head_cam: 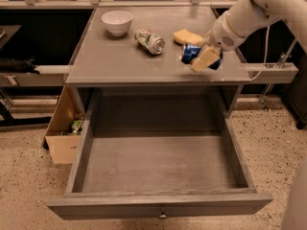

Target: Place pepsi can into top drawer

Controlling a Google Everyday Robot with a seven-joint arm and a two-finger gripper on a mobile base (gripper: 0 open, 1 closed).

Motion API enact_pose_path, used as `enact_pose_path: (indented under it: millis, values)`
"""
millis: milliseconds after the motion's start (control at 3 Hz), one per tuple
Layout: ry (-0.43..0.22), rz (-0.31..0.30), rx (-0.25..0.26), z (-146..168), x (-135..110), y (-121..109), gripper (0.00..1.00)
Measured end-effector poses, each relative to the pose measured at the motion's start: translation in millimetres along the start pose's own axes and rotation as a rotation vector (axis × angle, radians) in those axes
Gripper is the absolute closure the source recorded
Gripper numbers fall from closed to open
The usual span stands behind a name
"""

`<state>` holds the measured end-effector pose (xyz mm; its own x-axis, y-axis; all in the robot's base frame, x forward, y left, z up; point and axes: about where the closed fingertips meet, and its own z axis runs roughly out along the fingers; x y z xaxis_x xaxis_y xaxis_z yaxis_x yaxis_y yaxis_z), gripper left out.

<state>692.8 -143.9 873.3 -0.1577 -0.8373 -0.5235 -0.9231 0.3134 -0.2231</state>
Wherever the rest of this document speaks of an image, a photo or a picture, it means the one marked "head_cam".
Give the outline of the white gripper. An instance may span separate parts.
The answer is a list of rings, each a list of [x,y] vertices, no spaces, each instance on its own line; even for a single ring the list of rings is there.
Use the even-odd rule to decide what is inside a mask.
[[[204,69],[217,70],[222,62],[222,50],[232,51],[245,41],[243,37],[238,36],[230,28],[227,16],[228,13],[224,12],[214,22],[210,32],[197,43],[199,47],[209,44],[214,46],[204,46],[201,49],[198,56],[192,60],[191,69],[193,71],[201,72]]]

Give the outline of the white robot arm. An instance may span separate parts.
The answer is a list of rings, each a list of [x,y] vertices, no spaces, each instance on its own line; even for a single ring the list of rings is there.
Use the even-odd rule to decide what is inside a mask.
[[[253,32],[278,20],[285,22],[307,51],[307,0],[238,0],[204,37],[191,68],[199,72],[209,67],[221,52],[237,48]],[[281,230],[307,230],[307,158],[295,176]]]

